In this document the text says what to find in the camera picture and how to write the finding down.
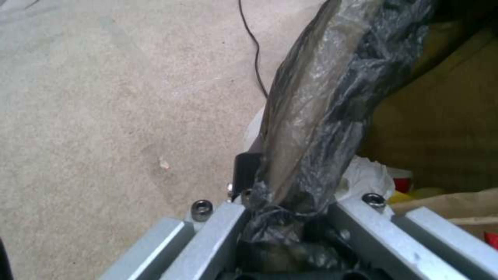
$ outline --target bolt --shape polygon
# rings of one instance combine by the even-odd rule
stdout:
[[[383,208],[385,206],[385,199],[376,193],[364,194],[362,200],[370,205],[372,208]]]
[[[344,241],[349,241],[351,239],[351,233],[347,229],[342,229],[339,231],[339,235],[344,239]]]
[[[228,196],[228,201],[232,201],[232,196],[234,194],[234,185],[232,183],[227,184],[227,196]]]
[[[205,222],[213,213],[213,204],[207,199],[197,200],[190,207],[192,219],[197,222]]]

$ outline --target wrapped object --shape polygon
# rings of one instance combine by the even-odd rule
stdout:
[[[303,229],[335,201],[375,107],[409,76],[432,10],[431,0],[328,0],[299,36],[273,81],[262,164],[244,199],[253,218],[241,260],[261,263],[250,271],[353,265]]]

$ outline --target yellow object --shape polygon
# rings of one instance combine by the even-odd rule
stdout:
[[[402,193],[399,191],[395,191],[392,197],[387,201],[388,204],[394,204],[399,202],[405,202],[413,200],[414,198],[407,195],[406,193]]]

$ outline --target black plastic part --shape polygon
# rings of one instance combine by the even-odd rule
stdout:
[[[217,280],[390,280],[380,270],[316,271],[308,273],[258,274],[225,273]]]
[[[232,199],[252,188],[256,171],[261,164],[261,153],[245,152],[235,157]]]
[[[1,280],[13,280],[12,271],[10,270],[10,264],[8,262],[7,251],[3,246],[3,242],[0,239],[0,279]]]

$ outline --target metal frame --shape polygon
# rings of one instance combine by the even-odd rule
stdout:
[[[498,251],[429,209],[412,210],[394,222],[470,279],[498,279]]]
[[[394,279],[467,279],[358,197],[332,205],[329,221],[349,232],[349,243],[364,261]]]
[[[158,279],[193,236],[191,223],[163,218],[99,279]]]

